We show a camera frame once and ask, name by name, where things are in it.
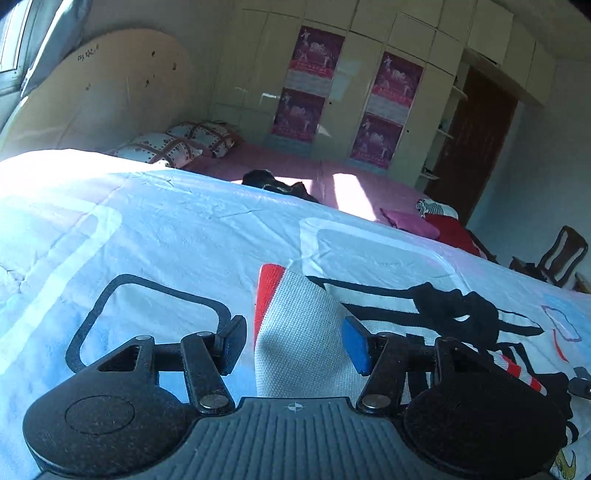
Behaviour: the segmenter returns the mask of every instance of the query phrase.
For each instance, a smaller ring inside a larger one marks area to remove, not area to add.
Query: pillow
[[[457,220],[457,212],[445,203],[437,203],[429,199],[419,200],[417,202],[417,210],[422,217],[426,213],[433,213],[435,215],[446,215]]]
[[[389,224],[399,230],[404,230],[414,235],[437,240],[439,238],[439,230],[437,227],[431,225],[425,219],[412,213],[399,212],[397,210],[383,210],[382,214],[386,217]]]
[[[446,215],[434,215],[427,213],[425,220],[431,225],[435,226],[439,232],[437,239],[441,243],[450,245],[451,247],[461,248],[469,254],[480,256],[478,249],[474,246],[472,238],[460,222]]]
[[[241,140],[239,135],[227,129],[223,124],[214,124],[212,122],[202,122],[200,124],[183,122],[176,127],[170,128],[166,133],[204,145],[215,158],[225,156]]]
[[[144,163],[165,160],[171,167],[182,168],[204,152],[207,153],[205,148],[199,148],[199,145],[186,138],[153,133],[135,138],[109,155]]]

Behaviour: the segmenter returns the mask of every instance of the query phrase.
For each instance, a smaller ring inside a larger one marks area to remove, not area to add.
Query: pink bed sheet
[[[263,168],[287,184],[302,181],[323,204],[373,222],[389,225],[380,208],[418,215],[416,204],[425,195],[386,177],[340,162],[318,162],[243,144],[211,166],[186,170],[240,183],[245,173]]]

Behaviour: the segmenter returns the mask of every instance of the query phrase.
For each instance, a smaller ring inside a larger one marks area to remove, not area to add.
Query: poster
[[[345,38],[303,26],[298,35],[290,70],[332,79]]]
[[[402,125],[366,113],[355,137],[351,158],[379,168],[388,168],[400,133]]]
[[[324,98],[284,88],[271,133],[312,142],[324,107]]]
[[[420,65],[384,53],[353,143],[351,160],[388,169],[422,74]]]

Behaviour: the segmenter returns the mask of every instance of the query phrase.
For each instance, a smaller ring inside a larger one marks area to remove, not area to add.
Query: pink poster
[[[295,44],[290,70],[331,79],[344,41],[341,35],[303,26]]]
[[[366,113],[355,138],[351,158],[388,168],[400,133],[401,125]]]
[[[410,107],[422,74],[421,66],[385,52],[372,93]]]
[[[271,133],[312,142],[324,107],[324,98],[284,88]]]

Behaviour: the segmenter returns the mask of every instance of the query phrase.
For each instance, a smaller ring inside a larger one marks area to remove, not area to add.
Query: curved wooden headboard
[[[188,118],[191,64],[156,30],[98,37],[24,98],[0,134],[0,160],[32,150],[106,151]]]

